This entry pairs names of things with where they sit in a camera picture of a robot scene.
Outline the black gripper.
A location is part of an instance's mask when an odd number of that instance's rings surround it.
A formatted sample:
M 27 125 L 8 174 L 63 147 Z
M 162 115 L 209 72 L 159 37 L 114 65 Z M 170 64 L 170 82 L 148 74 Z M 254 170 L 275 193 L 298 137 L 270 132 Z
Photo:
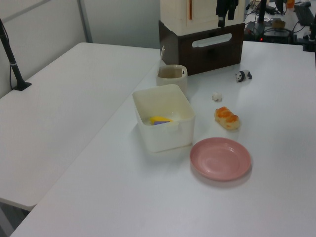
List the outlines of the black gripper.
M 218 16 L 218 27 L 225 26 L 226 14 L 228 14 L 228 20 L 234 20 L 237 6 L 238 0 L 217 0 L 216 15 Z

